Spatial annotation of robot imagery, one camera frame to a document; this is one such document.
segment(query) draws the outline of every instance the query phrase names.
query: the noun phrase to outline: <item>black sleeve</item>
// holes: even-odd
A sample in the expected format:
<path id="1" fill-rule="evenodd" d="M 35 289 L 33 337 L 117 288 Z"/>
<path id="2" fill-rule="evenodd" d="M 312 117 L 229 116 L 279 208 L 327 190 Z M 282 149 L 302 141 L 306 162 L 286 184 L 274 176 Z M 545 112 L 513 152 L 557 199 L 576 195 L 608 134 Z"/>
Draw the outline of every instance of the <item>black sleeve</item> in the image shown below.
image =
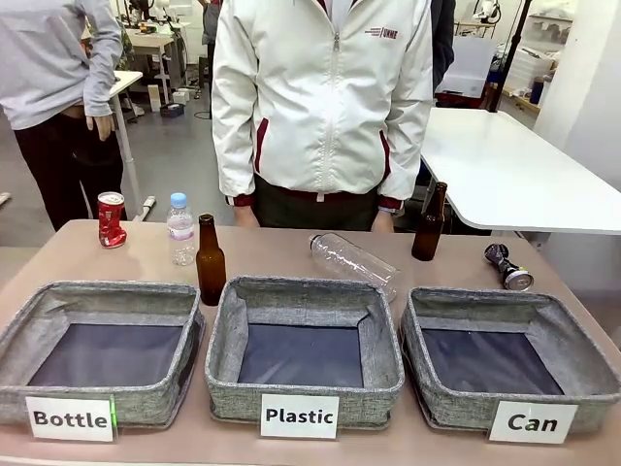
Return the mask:
<path id="1" fill-rule="evenodd" d="M 444 73 L 455 59 L 453 53 L 453 28 L 455 0 L 440 0 L 440 8 L 432 8 L 439 17 L 434 18 L 434 89 L 442 82 Z"/>

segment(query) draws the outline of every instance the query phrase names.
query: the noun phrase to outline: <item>gray fabric bin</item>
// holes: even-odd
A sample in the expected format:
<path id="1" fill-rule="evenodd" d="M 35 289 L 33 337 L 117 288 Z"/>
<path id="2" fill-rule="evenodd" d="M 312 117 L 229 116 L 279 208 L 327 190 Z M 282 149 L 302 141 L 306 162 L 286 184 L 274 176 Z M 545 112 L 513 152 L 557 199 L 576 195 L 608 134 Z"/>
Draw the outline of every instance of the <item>gray fabric bin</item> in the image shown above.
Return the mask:
<path id="1" fill-rule="evenodd" d="M 168 427 L 205 334 L 184 284 L 57 282 L 0 336 L 0 423 L 27 423 L 26 396 L 109 399 L 119 427 Z"/>
<path id="2" fill-rule="evenodd" d="M 358 429 L 387 426 L 405 379 L 379 288 L 259 277 L 226 284 L 205 373 L 216 419 L 259 422 L 263 393 L 338 396 Z"/>
<path id="3" fill-rule="evenodd" d="M 556 298 L 415 288 L 401 321 L 419 402 L 438 428 L 488 430 L 500 401 L 577 405 L 571 433 L 601 428 L 621 380 Z"/>

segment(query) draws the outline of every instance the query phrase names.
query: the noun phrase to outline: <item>bottle neck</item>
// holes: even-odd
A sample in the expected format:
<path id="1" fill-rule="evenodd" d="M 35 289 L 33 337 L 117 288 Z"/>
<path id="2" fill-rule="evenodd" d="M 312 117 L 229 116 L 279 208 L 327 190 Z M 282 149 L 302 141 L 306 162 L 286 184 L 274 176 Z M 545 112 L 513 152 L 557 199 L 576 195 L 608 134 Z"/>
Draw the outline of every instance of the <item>bottle neck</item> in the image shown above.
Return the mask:
<path id="1" fill-rule="evenodd" d="M 201 250 L 219 250 L 220 246 L 217 243 L 217 236 L 215 235 L 215 227 L 213 223 L 200 225 L 200 243 Z"/>
<path id="2" fill-rule="evenodd" d="M 427 206 L 427 211 L 425 211 L 425 214 L 428 216 L 438 216 L 443 214 L 445 198 L 446 187 L 436 186 L 436 190 L 434 191 L 434 195 L 429 202 L 429 206 Z"/>

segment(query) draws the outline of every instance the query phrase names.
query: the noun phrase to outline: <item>hand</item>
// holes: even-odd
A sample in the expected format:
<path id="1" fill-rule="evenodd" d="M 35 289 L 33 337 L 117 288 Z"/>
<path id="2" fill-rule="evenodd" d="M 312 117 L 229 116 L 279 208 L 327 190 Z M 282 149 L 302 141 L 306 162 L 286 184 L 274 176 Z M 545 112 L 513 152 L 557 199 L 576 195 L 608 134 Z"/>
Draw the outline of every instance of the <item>hand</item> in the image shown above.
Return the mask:
<path id="1" fill-rule="evenodd" d="M 94 125 L 97 125 L 97 131 L 99 132 L 99 140 L 106 141 L 110 136 L 110 133 L 114 131 L 114 118 L 112 115 L 106 116 L 87 116 L 86 126 L 89 131 L 92 131 Z"/>
<path id="2" fill-rule="evenodd" d="M 259 220 L 254 216 L 254 212 L 250 206 L 247 207 L 234 207 L 235 224 L 244 228 L 259 228 Z"/>
<path id="3" fill-rule="evenodd" d="M 394 233 L 395 228 L 392 222 L 392 215 L 389 212 L 377 211 L 371 231 L 374 233 Z"/>

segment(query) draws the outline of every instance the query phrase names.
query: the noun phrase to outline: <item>white jacket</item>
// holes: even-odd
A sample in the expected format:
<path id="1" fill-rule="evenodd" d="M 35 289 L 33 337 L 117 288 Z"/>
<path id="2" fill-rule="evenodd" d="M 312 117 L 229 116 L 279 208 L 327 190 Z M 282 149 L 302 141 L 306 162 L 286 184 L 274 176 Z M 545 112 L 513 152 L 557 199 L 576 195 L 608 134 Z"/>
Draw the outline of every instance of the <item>white jacket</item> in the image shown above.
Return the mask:
<path id="1" fill-rule="evenodd" d="M 213 64 L 220 190 L 249 205 L 254 173 L 288 189 L 413 192 L 432 104 L 430 0 L 226 0 Z"/>

